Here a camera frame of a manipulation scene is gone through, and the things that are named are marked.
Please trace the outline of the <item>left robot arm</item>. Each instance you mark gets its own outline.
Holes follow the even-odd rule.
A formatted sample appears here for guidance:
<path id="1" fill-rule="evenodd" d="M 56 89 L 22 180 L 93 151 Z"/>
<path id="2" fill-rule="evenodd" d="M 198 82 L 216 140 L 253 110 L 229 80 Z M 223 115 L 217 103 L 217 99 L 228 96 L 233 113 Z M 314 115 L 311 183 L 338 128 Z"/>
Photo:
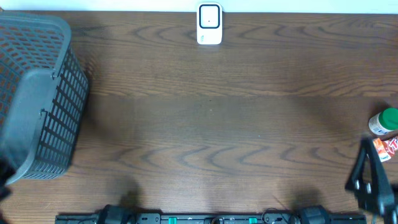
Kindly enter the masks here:
<path id="1" fill-rule="evenodd" d="M 11 194 L 11 189 L 7 186 L 7 181 L 15 174 L 15 170 L 5 160 L 1 159 L 1 202 Z"/>

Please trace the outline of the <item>orange white tissue packet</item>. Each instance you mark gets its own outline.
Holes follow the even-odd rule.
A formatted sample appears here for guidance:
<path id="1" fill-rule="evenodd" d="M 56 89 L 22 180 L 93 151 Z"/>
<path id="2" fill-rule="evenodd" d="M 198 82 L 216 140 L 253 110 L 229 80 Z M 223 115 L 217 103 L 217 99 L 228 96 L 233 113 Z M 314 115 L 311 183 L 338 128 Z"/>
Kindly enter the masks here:
<path id="1" fill-rule="evenodd" d="M 386 151 L 385 146 L 379 138 L 373 139 L 373 145 L 381 162 L 386 162 L 391 159 L 391 155 Z"/>

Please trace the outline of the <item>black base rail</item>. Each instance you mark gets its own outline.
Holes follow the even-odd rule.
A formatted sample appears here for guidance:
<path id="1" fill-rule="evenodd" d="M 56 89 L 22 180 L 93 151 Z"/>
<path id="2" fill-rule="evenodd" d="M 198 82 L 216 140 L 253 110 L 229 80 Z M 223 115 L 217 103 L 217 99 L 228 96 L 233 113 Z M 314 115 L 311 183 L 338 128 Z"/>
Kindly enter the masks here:
<path id="1" fill-rule="evenodd" d="M 366 224 L 366 216 L 358 213 L 331 213 L 321 206 L 296 212 L 268 208 L 256 213 L 161 214 L 136 213 L 126 208 L 107 205 L 95 213 L 64 213 L 55 224 Z"/>

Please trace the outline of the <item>white barcode scanner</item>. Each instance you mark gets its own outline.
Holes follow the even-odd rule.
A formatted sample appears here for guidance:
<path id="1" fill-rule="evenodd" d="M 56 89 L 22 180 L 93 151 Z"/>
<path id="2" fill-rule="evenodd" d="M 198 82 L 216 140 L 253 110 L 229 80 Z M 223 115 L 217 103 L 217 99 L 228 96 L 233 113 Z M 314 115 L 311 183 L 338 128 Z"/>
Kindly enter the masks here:
<path id="1" fill-rule="evenodd" d="M 223 38 L 223 8 L 217 2 L 201 2 L 197 7 L 197 43 L 218 45 Z"/>

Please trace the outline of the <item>red snack packet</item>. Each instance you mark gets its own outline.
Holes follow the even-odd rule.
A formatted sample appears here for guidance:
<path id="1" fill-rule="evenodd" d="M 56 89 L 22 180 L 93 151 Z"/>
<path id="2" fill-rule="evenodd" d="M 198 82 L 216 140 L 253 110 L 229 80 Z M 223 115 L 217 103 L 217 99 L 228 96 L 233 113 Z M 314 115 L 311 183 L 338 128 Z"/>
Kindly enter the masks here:
<path id="1" fill-rule="evenodd" d="M 398 150 L 397 136 L 387 139 L 387 140 L 383 141 L 382 143 L 383 143 L 384 149 L 391 157 L 394 157 L 397 154 L 397 150 Z"/>

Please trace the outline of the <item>green lid jar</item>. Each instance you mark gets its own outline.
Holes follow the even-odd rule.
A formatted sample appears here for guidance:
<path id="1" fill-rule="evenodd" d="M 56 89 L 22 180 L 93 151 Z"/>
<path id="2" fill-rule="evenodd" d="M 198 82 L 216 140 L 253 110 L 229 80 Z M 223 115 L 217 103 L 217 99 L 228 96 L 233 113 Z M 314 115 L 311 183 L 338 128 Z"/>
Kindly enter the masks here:
<path id="1" fill-rule="evenodd" d="M 378 136 L 397 130 L 397 109 L 388 108 L 374 115 L 369 119 L 368 126 L 370 131 Z"/>

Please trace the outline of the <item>grey plastic mesh basket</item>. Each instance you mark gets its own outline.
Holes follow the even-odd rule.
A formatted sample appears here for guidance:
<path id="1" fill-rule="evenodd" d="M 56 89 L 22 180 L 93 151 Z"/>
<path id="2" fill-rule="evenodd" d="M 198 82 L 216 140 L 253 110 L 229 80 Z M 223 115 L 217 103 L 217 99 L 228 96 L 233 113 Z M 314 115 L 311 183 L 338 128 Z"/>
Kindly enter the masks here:
<path id="1" fill-rule="evenodd" d="M 55 179 L 69 168 L 89 81 L 61 18 L 1 13 L 1 159 L 7 179 Z"/>

